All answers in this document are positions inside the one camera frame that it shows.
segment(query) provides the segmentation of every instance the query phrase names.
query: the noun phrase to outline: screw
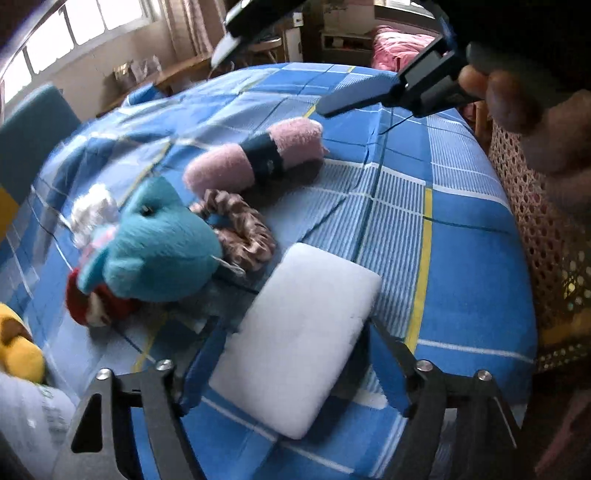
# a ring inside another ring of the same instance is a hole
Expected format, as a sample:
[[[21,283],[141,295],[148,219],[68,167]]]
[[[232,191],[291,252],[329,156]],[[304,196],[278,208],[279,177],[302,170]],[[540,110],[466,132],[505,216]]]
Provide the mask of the screw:
[[[488,370],[479,370],[476,374],[479,380],[483,382],[489,382],[492,380],[492,374]]]
[[[433,364],[429,360],[419,360],[417,362],[417,370],[421,372],[430,372],[433,370]]]
[[[97,380],[106,380],[111,376],[111,371],[108,368],[101,368],[96,374]]]
[[[156,364],[156,370],[160,370],[161,372],[170,370],[172,367],[174,367],[172,360],[161,360]]]

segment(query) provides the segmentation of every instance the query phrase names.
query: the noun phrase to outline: pink stuffed toy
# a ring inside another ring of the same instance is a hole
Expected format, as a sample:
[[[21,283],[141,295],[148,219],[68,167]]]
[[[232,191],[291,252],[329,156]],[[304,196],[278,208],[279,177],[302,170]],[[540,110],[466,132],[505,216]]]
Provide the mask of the pink stuffed toy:
[[[304,117],[282,120],[240,145],[205,152],[185,169],[184,184],[203,198],[205,190],[239,193],[288,168],[324,156],[322,125]]]

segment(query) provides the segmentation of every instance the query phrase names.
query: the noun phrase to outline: finger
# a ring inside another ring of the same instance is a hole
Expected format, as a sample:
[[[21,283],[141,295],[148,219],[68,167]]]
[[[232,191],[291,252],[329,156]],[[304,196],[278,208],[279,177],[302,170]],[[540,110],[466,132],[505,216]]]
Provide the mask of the finger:
[[[546,192],[560,209],[591,225],[591,168],[546,177]]]
[[[486,96],[488,77],[480,73],[472,65],[462,68],[457,81],[466,93],[482,99]]]
[[[591,166],[591,92],[580,90],[547,110],[521,139],[527,164],[546,175]]]
[[[492,117],[509,132],[528,133],[541,119],[539,104],[508,72],[497,71],[489,75],[486,103]]]

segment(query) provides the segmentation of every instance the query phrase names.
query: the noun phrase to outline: dark blue band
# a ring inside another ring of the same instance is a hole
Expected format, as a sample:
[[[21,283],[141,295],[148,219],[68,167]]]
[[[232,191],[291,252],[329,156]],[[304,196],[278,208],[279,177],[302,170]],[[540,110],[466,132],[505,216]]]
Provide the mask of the dark blue band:
[[[257,184],[283,175],[283,159],[269,132],[255,135],[240,146],[251,164]]]

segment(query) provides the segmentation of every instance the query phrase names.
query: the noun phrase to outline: white sponge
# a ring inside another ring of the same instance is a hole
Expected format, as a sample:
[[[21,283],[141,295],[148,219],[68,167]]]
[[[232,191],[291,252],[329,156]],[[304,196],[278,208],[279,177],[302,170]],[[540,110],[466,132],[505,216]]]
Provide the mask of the white sponge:
[[[226,343],[210,386],[261,423],[301,439],[369,316],[379,275],[293,245]]]

